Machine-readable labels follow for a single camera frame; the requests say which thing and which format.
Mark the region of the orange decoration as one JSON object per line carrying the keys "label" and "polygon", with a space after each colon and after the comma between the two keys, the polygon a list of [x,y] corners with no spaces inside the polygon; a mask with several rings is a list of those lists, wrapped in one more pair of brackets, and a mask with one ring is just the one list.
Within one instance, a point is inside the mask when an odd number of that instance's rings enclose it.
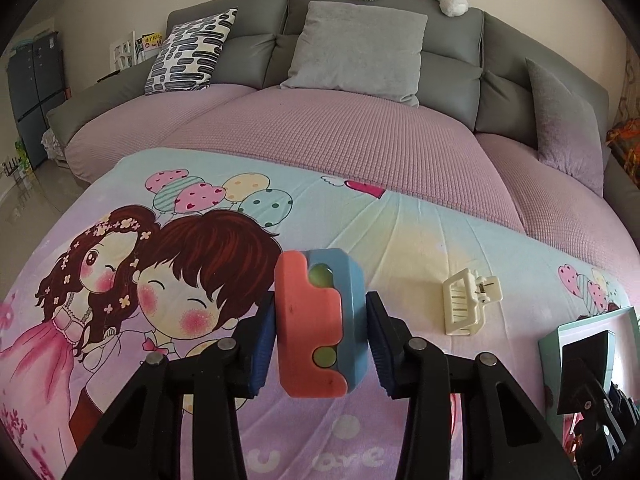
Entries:
{"label": "orange decoration", "polygon": [[640,119],[629,119],[612,128],[606,145],[635,185],[640,183]]}

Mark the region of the cartoon printed table cloth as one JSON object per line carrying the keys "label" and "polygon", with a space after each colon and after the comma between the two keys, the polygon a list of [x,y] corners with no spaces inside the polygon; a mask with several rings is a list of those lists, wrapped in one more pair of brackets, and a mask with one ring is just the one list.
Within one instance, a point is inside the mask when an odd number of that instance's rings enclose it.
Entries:
{"label": "cartoon printed table cloth", "polygon": [[[151,352],[196,356],[255,314],[287,250],[340,248],[413,332],[457,354],[494,350],[542,399],[538,340],[639,301],[639,261],[614,274],[487,219],[261,160],[154,148],[122,159],[30,249],[1,307],[1,431],[39,479]],[[469,268],[503,300],[473,336],[445,334],[442,283]]]}

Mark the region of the grey right cushion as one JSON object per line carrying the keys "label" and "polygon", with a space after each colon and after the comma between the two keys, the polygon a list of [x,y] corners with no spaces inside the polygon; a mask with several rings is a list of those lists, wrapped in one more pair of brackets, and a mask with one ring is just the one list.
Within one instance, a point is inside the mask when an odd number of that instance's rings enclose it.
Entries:
{"label": "grey right cushion", "polygon": [[550,70],[526,58],[532,85],[538,159],[603,195],[604,158],[596,113]]}

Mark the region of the black white patterned cushion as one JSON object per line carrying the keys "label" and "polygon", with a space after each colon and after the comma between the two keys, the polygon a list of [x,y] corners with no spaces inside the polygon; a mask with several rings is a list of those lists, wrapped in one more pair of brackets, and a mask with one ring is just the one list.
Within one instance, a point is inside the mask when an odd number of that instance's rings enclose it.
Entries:
{"label": "black white patterned cushion", "polygon": [[216,15],[175,25],[146,78],[144,94],[196,91],[212,80],[238,14],[231,8]]}

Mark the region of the orange blue toy block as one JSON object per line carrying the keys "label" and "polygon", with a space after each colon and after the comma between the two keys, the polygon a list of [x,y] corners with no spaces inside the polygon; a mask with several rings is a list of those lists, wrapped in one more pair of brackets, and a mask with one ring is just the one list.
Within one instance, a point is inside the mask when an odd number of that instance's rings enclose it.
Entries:
{"label": "orange blue toy block", "polygon": [[292,398],[340,398],[368,371],[366,284],[340,248],[282,252],[274,269],[280,384]]}

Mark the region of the dark cabinet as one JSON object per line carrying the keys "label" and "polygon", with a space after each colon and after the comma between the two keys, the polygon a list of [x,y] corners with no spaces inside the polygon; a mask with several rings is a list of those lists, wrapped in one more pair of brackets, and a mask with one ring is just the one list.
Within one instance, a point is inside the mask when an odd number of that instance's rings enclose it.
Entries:
{"label": "dark cabinet", "polygon": [[47,114],[66,101],[66,79],[58,32],[46,32],[12,51],[9,95],[18,134],[32,168],[48,158],[41,143]]}

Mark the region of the grey middle cushion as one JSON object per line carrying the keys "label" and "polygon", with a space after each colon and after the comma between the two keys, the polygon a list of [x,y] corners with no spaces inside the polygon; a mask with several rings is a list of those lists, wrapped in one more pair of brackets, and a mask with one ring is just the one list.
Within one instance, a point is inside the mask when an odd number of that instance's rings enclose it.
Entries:
{"label": "grey middle cushion", "polygon": [[311,1],[288,89],[335,90],[419,105],[427,16],[346,2]]}

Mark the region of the teal white tray box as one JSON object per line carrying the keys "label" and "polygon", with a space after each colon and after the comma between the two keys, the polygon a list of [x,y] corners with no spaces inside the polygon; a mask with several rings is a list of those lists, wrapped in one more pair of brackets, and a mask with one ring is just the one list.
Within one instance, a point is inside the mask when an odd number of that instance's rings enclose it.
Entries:
{"label": "teal white tray box", "polygon": [[559,326],[538,341],[544,378],[544,414],[562,437],[568,423],[570,364],[584,362],[605,391],[616,385],[639,400],[639,322],[633,308],[615,310]]}

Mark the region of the pink sofa cover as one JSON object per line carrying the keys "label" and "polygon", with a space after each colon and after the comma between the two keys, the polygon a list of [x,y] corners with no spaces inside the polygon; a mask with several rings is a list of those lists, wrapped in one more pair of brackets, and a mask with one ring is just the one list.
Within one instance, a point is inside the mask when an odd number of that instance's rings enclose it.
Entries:
{"label": "pink sofa cover", "polygon": [[215,84],[126,102],[84,92],[49,122],[73,173],[87,182],[146,148],[250,156],[419,196],[614,274],[639,261],[610,198],[542,164],[520,142],[472,133],[426,107],[335,91]]}

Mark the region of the cream hair claw clip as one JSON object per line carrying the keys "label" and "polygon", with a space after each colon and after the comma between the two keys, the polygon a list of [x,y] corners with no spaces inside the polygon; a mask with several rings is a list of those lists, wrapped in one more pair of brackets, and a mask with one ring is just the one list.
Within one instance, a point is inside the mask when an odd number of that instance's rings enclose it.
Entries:
{"label": "cream hair claw clip", "polygon": [[503,300],[499,279],[465,268],[442,283],[445,334],[473,336],[485,324],[485,307]]}

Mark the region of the grey sofa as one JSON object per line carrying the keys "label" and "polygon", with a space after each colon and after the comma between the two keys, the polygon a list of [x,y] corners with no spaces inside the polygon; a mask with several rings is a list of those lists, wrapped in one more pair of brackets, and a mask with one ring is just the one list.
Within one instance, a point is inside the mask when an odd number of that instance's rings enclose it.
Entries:
{"label": "grey sofa", "polygon": [[480,10],[435,0],[214,0],[171,13],[152,60],[51,110],[74,176],[147,152],[163,216],[228,208],[275,226],[274,171],[394,191],[542,240],[627,237],[639,191],[601,145],[608,94]]}

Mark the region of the grey cushion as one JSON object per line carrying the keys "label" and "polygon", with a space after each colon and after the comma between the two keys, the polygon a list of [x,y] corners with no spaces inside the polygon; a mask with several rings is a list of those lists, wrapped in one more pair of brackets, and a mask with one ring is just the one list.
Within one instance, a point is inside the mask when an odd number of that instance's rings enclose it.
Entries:
{"label": "grey cushion", "polygon": [[603,195],[604,158],[596,113],[550,70],[526,58],[532,85],[538,159]]}
{"label": "grey cushion", "polygon": [[288,89],[335,90],[419,105],[427,16],[346,2],[311,1]]}

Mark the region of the white picture frame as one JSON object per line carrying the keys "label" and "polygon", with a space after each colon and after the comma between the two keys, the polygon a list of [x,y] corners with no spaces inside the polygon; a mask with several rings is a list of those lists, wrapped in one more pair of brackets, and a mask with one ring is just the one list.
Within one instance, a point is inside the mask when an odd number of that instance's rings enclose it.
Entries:
{"label": "white picture frame", "polygon": [[111,71],[126,70],[136,64],[136,34],[132,30],[110,44]]}

